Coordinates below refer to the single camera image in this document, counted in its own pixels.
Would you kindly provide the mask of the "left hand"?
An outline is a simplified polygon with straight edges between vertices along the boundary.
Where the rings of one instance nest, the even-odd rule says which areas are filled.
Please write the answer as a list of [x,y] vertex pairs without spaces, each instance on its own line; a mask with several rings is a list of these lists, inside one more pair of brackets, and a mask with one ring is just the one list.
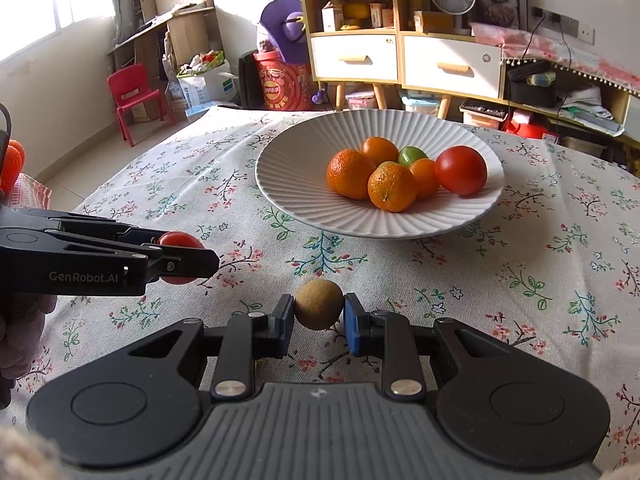
[[30,370],[46,315],[57,296],[16,294],[1,300],[1,376],[17,379]]

